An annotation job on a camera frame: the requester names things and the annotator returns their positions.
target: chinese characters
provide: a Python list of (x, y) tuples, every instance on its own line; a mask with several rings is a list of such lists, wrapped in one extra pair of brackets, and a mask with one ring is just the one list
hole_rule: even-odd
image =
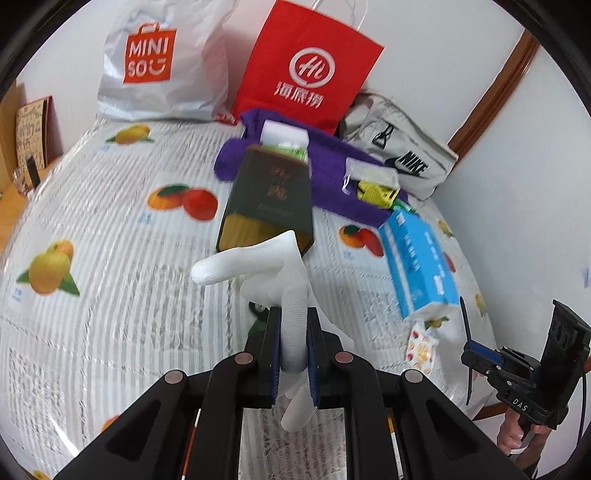
[(274, 95), (279, 95), (280, 97), (312, 108), (318, 108), (324, 100), (324, 96), (319, 93), (309, 92), (305, 88), (295, 87), (285, 82), (279, 82), (277, 84)]
[(290, 175), (281, 167), (271, 167), (271, 184), (267, 190), (268, 197), (277, 197), (282, 202), (287, 200), (286, 182)]

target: black cable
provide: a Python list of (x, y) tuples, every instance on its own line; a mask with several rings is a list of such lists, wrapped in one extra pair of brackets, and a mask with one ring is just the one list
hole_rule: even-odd
[(581, 441), (581, 437), (583, 436), (583, 427), (585, 424), (585, 409), (587, 408), (587, 374), (585, 373), (585, 365), (583, 364), (582, 368), (582, 377), (583, 377), (583, 405), (581, 406), (581, 423), (579, 424), (579, 437), (577, 439), (577, 445)]

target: white wall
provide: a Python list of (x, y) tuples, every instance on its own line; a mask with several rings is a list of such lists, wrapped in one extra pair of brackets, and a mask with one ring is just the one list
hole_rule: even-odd
[[(309, 6), (312, 0), (298, 2)], [(273, 3), (242, 0), (226, 24), (231, 98)], [(365, 1), (356, 3), (360, 19)], [(104, 40), (125, 5), (129, 0), (92, 0), (19, 76), (27, 101), (54, 97), (54, 154), (70, 148), (92, 124)], [(321, 10), (348, 21), (346, 5), (324, 0)], [(447, 141), (500, 71), (521, 30), (492, 0), (369, 0), (361, 31), (386, 49), (368, 86), (396, 95), (419, 123)]]
[[(583, 281), (591, 245), (590, 152), (591, 118), (541, 50), (434, 195), (478, 279), (497, 345), (539, 358), (553, 299), (591, 323), (591, 290)], [(565, 424), (551, 436), (543, 471), (573, 450), (580, 403), (579, 387)]]

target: cardboard box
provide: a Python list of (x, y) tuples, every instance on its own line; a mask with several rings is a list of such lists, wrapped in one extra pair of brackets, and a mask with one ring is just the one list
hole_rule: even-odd
[(308, 165), (249, 147), (223, 215), (217, 250), (249, 247), (289, 230), (303, 255), (314, 243)]
[(12, 183), (12, 172), (18, 166), (15, 146), (17, 109), (17, 88), (13, 84), (0, 103), (0, 193)]

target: haidilao logo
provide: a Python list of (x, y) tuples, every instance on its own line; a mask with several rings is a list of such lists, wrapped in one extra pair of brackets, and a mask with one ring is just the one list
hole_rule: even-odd
[(306, 88), (320, 88), (335, 75), (335, 60), (322, 48), (300, 50), (290, 62), (290, 76), (296, 84)]

